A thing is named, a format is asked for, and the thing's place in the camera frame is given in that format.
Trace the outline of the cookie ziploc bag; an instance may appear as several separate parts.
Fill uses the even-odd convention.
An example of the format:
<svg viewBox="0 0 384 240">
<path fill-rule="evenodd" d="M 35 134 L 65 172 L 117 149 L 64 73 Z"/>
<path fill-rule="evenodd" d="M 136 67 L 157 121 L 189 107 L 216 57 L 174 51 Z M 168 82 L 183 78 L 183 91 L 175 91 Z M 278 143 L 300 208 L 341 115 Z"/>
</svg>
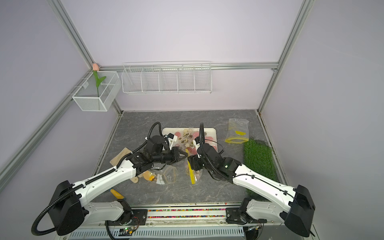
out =
<svg viewBox="0 0 384 240">
<path fill-rule="evenodd" d="M 243 144 L 249 141 L 249 121 L 231 118 L 228 121 L 228 132 L 225 142 L 228 144 Z"/>
<path fill-rule="evenodd" d="M 169 166 L 159 173 L 146 171 L 142 174 L 143 178 L 149 182 L 156 183 L 157 185 L 174 184 L 178 179 L 178 170 L 176 167 Z"/>
<path fill-rule="evenodd" d="M 192 185 L 197 184 L 201 178 L 201 173 L 199 171 L 195 171 L 192 169 L 192 166 L 191 166 L 190 162 L 188 161 L 188 159 L 186 160 L 186 172 L 187 172 L 188 176 L 190 177 L 191 184 Z"/>
</svg>

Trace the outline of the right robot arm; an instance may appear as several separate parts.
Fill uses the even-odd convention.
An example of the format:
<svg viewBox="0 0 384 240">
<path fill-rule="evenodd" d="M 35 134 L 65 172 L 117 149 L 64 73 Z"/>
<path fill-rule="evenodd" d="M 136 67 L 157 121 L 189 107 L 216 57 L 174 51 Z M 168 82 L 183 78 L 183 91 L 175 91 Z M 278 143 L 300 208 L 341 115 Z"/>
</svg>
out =
<svg viewBox="0 0 384 240">
<path fill-rule="evenodd" d="M 206 143 L 204 124 L 200 124 L 199 136 L 195 138 L 197 154 L 188 158 L 194 170 L 206 169 L 217 181 L 227 181 L 244 187 L 278 206 L 274 213 L 293 233 L 309 237 L 316 210 L 310 191 L 302 186 L 287 186 L 264 177 L 241 162 L 222 157 L 214 147 Z"/>
</svg>

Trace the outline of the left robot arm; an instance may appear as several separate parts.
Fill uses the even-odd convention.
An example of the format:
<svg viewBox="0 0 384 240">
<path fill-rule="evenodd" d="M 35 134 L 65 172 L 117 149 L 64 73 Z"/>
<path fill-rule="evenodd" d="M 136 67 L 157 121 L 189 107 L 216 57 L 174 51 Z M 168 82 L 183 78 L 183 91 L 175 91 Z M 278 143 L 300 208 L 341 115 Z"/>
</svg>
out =
<svg viewBox="0 0 384 240">
<path fill-rule="evenodd" d="M 188 154 L 173 145 L 176 139 L 173 134 L 148 135 L 143 144 L 123 155 L 110 169 L 73 184 L 68 181 L 60 183 L 49 205 L 33 222 L 32 234 L 43 236 L 56 232 L 63 236 L 76 230 L 84 221 L 90 220 L 119 222 L 121 225 L 139 223 L 124 199 L 118 199 L 109 205 L 114 210 L 111 214 L 105 210 L 91 209 L 89 204 L 119 183 L 151 170 L 155 163 L 166 166 L 184 160 Z"/>
</svg>

